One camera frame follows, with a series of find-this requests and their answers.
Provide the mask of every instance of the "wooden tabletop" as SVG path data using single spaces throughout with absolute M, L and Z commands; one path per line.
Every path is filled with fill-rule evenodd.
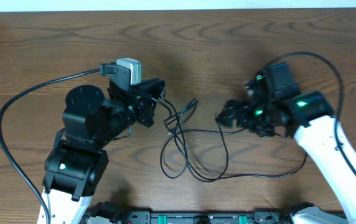
M 243 82 L 276 56 L 312 51 L 332 60 L 345 82 L 342 122 L 356 149 L 356 9 L 272 9 L 234 11 L 0 13 L 0 109 L 38 83 L 96 68 L 121 57 L 142 62 L 143 78 L 166 81 L 167 98 L 180 110 L 192 98 L 199 108 L 185 128 L 217 129 L 214 114 L 244 94 Z M 337 104 L 332 72 L 309 57 L 287 59 L 303 92 L 320 90 Z M 90 75 L 48 86 L 16 101 L 7 111 L 4 137 L 12 155 L 42 190 L 44 162 L 63 127 L 65 95 L 91 84 L 106 92 L 108 79 Z M 169 138 L 167 112 L 157 107 L 155 124 L 133 126 L 129 139 L 105 149 L 110 163 L 92 204 L 113 203 L 157 210 L 279 210 L 304 201 L 341 210 L 312 159 L 282 179 L 244 177 L 201 183 L 190 174 L 171 180 L 159 167 Z M 220 136 L 186 135 L 191 161 L 216 177 L 225 152 Z M 259 138 L 244 131 L 225 136 L 228 174 L 282 174 L 301 164 L 304 151 L 293 141 Z M 169 173 L 184 165 L 174 145 L 166 152 Z M 39 202 L 0 148 L 0 223 L 34 223 Z

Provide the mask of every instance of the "table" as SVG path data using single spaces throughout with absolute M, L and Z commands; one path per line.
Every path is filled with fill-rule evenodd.
M 142 62 L 144 79 L 166 81 L 167 98 L 179 110 L 192 98 L 200 101 L 186 128 L 217 129 L 214 114 L 227 100 L 243 98 L 243 82 L 277 55 L 299 50 L 326 56 L 342 72 L 342 122 L 356 149 L 356 9 L 0 13 L 0 109 L 38 83 L 131 57 Z M 303 92 L 318 89 L 336 107 L 336 79 L 325 65 L 309 57 L 286 61 Z M 48 86 L 15 102 L 4 117 L 7 145 L 39 189 L 54 135 L 63 127 L 65 95 L 83 84 L 106 92 L 108 79 L 90 75 Z M 110 163 L 92 204 L 110 200 L 155 211 L 247 211 L 310 201 L 324 210 L 341 210 L 312 159 L 282 179 L 208 184 L 187 172 L 168 179 L 159 167 L 161 147 L 169 138 L 162 126 L 166 116 L 157 107 L 154 126 L 135 124 L 131 138 L 105 147 Z M 192 161 L 217 176 L 225 160 L 220 136 L 194 133 L 186 139 Z M 225 139 L 228 174 L 281 174 L 298 167 L 304 156 L 293 140 L 247 131 Z M 166 160 L 170 173 L 184 165 L 172 144 Z M 34 223 L 38 212 L 37 199 L 0 148 L 0 223 Z

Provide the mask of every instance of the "teal light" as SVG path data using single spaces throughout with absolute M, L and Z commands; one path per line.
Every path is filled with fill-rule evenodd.
M 260 115 L 260 114 L 262 114 L 262 113 L 263 113 L 262 110 L 256 110 L 256 111 L 255 111 L 255 115 L 256 115 L 256 116 L 258 116 L 258 115 Z
M 298 105 L 299 107 L 303 107 L 303 106 L 307 105 L 307 103 L 304 102 L 304 101 L 298 101 L 298 102 L 297 102 L 297 105 Z

